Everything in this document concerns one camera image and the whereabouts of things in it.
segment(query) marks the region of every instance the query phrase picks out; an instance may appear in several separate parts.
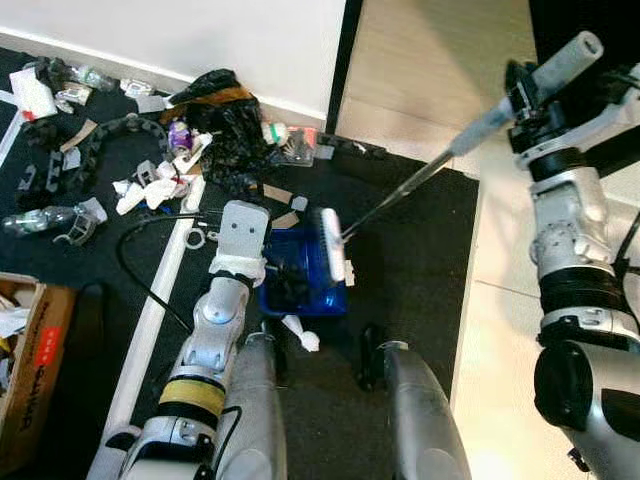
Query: yellow tape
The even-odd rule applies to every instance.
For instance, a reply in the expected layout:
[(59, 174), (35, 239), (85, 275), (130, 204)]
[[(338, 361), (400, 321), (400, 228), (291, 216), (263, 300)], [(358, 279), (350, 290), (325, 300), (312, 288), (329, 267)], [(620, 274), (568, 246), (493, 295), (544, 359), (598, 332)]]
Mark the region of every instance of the yellow tape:
[(198, 380), (178, 379), (169, 382), (159, 403), (181, 402), (204, 408), (216, 417), (222, 413), (224, 392), (218, 387)]

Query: beige floor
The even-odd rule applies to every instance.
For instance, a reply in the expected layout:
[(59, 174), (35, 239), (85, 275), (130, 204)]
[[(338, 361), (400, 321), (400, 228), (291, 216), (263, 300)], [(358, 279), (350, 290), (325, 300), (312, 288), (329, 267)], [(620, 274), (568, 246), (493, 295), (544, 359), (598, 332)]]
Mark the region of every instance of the beige floor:
[[(456, 130), (347, 98), (338, 133), (428, 159)], [(528, 256), (534, 231), (530, 182), (515, 168), (508, 144), (500, 138), (504, 135), (454, 165), (481, 181), (454, 378), (454, 414), (474, 480), (585, 479), (587, 475), (566, 457), (569, 442), (533, 405), (533, 369), (540, 350), (535, 337), (542, 312)], [(633, 188), (638, 179), (636, 166), (604, 182), (609, 197), (625, 200), (609, 201), (615, 249), (640, 206)], [(640, 263), (639, 244), (637, 239), (633, 245), (635, 263)], [(640, 282), (630, 276), (626, 287), (637, 305)]]

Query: plastic bottle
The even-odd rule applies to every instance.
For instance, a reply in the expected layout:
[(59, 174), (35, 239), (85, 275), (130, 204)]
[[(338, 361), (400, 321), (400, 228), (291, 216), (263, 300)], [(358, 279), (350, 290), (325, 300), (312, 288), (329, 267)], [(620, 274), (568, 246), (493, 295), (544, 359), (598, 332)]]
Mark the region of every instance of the plastic bottle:
[(23, 237), (70, 223), (76, 218), (76, 214), (74, 207), (46, 207), (5, 217), (2, 226), (5, 232)]
[(116, 88), (116, 81), (97, 72), (93, 67), (89, 65), (82, 65), (80, 67), (69, 68), (70, 79), (92, 88), (97, 88), (102, 92), (110, 92)]

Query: white wall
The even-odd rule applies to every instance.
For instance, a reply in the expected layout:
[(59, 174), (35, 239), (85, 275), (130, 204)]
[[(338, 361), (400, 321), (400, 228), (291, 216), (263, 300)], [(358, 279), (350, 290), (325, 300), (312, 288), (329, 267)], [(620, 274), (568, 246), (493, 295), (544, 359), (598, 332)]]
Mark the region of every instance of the white wall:
[(326, 115), (345, 0), (19, 0), (0, 32), (64, 42), (189, 79), (236, 71), (261, 100)]

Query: blue bin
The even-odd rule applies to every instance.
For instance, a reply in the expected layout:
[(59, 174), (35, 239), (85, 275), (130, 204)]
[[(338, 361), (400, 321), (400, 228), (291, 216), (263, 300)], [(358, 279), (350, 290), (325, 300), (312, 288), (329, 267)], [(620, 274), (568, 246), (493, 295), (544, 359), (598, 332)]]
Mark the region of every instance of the blue bin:
[(326, 267), (322, 264), (320, 246), (315, 232), (304, 228), (272, 230), (265, 256), (271, 262), (296, 265), (306, 274), (308, 301), (289, 308), (274, 305), (269, 280), (276, 275), (267, 269), (267, 278), (260, 287), (260, 308), (270, 316), (335, 317), (347, 313), (347, 287), (344, 282), (330, 285)]

